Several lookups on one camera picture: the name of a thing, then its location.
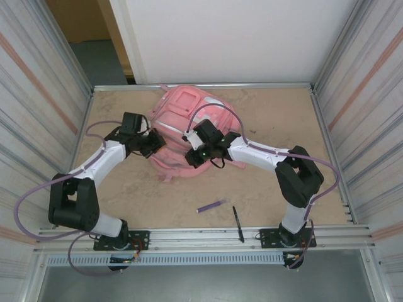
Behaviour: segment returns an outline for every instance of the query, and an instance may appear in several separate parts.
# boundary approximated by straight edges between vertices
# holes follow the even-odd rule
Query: black pen
[[[244,234],[242,233],[241,224],[239,223],[239,218],[238,218],[237,210],[235,210],[235,206],[233,206],[232,209],[234,210],[235,220],[237,221],[239,240],[240,240],[242,243],[244,243],[244,242],[245,242],[245,238],[244,238]]]

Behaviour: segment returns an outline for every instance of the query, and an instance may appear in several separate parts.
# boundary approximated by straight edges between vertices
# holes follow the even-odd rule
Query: white wall
[[[313,81],[356,0],[110,0],[139,84]]]

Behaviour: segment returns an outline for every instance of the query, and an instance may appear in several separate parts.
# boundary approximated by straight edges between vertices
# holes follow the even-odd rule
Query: black mounting plate
[[[259,230],[260,243],[262,249],[283,249],[285,246],[281,243],[278,228],[262,228]],[[308,244],[310,237],[310,228],[304,228],[301,233],[301,240],[292,248],[302,248],[302,242]],[[313,237],[309,247],[316,247],[316,239]]]
[[[128,236],[130,238],[137,238],[141,240],[142,249],[141,250],[148,250],[149,249],[149,242],[150,242],[150,231],[128,231]],[[126,245],[123,249],[116,249],[113,246],[103,245],[102,243],[98,242],[97,240],[94,241],[94,250],[140,250],[140,243],[138,240],[133,240],[134,246],[130,243]]]

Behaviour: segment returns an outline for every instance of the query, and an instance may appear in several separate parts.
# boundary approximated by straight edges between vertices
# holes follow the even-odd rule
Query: purple marker
[[[225,202],[227,202],[227,201],[225,199],[223,199],[223,200],[220,200],[220,201],[216,201],[215,203],[208,204],[206,206],[202,206],[201,208],[198,208],[196,210],[196,213],[201,213],[203,211],[206,211],[206,210],[209,210],[211,208],[214,208],[215,206],[220,206],[221,204],[223,204]]]

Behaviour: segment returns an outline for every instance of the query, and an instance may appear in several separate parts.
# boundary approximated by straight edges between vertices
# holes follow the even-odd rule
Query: doorway
[[[46,0],[92,86],[136,84],[109,0]]]

